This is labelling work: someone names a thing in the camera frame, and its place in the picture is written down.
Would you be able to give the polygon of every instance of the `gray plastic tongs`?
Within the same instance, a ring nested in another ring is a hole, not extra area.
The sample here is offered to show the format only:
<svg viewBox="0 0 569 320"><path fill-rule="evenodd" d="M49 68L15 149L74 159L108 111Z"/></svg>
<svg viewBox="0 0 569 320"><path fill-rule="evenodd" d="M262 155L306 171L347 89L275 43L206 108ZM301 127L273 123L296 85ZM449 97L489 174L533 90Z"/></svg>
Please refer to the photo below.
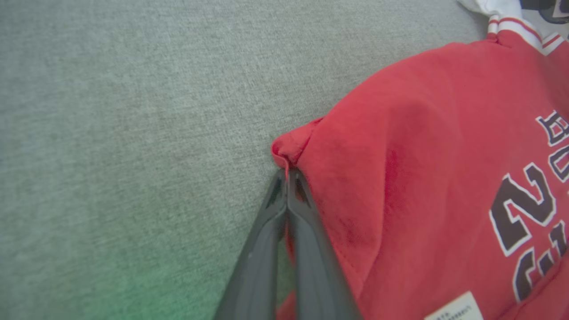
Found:
<svg viewBox="0 0 569 320"><path fill-rule="evenodd" d="M361 320L304 175L279 170L249 232L214 320L275 319L277 243L294 239L297 320Z"/></svg>

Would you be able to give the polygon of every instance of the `white label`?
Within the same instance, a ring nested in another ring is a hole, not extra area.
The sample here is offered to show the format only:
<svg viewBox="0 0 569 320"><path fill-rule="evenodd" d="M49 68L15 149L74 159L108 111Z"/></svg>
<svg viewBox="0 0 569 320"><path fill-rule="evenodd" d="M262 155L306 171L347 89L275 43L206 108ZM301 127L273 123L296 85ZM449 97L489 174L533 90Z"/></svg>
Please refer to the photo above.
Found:
<svg viewBox="0 0 569 320"><path fill-rule="evenodd" d="M484 320L470 291L426 316L424 320Z"/></svg>
<svg viewBox="0 0 569 320"><path fill-rule="evenodd" d="M561 0L557 0L555 2L555 8L553 9L553 14L551 15L553 18L566 18L569 17L569 13L561 12Z"/></svg>

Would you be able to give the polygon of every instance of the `printed number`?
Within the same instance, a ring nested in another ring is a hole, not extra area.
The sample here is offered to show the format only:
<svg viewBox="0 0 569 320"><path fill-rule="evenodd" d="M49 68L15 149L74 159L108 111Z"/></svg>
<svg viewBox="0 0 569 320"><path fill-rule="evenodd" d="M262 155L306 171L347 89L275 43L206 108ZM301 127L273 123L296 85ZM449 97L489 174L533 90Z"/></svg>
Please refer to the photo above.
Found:
<svg viewBox="0 0 569 320"><path fill-rule="evenodd" d="M520 216L512 215L509 205L516 207L531 220L544 227L555 215L555 198L551 195L543 171L534 163L527 165L524 171L527 181L532 186L537 186L541 199L538 200L507 174L502 180L490 210L490 220L506 257L531 239L525 223Z"/></svg>
<svg viewBox="0 0 569 320"><path fill-rule="evenodd" d="M524 252L518 260L516 273L514 274L514 294L516 300L522 301L527 298L531 293L531 278L530 272L535 270L534 248Z"/></svg>
<svg viewBox="0 0 569 320"><path fill-rule="evenodd" d="M557 248L557 253L563 257L567 252L567 238L565 237L565 221L561 220L549 233L551 245Z"/></svg>
<svg viewBox="0 0 569 320"><path fill-rule="evenodd" d="M551 240L551 246L555 247L559 253L559 257L562 257L567 252L567 238L565 237L564 221L561 220L553 227L549 233L549 239ZM539 273L542 277L545 276L549 269L551 269L553 263L551 251L548 249L538 260ZM531 247L519 257L518 264L516 265L516 272L514 274L512 284L514 286L514 294L516 295L516 300L518 302L524 300L530 295L532 289L530 273L534 270L534 248Z"/></svg>

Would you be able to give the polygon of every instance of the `gray upholstery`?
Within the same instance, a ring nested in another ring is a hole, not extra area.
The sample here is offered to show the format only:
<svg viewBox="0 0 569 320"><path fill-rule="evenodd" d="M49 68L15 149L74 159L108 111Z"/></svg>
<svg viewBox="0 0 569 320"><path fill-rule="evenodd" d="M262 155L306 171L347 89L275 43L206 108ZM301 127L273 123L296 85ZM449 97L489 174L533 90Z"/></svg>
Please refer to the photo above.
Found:
<svg viewBox="0 0 569 320"><path fill-rule="evenodd" d="M210 318L272 140L486 22L454 0L0 2L0 319Z"/></svg>

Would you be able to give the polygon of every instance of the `red hoodie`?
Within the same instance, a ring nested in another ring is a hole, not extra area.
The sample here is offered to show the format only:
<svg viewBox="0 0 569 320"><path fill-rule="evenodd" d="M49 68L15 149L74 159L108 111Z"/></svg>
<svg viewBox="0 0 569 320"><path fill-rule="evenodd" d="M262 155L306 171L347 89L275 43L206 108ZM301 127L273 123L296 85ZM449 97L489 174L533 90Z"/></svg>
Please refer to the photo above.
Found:
<svg viewBox="0 0 569 320"><path fill-rule="evenodd" d="M569 319L567 137L569 43L493 17L486 40L377 72L272 152L307 177L365 319L468 292L438 319Z"/></svg>

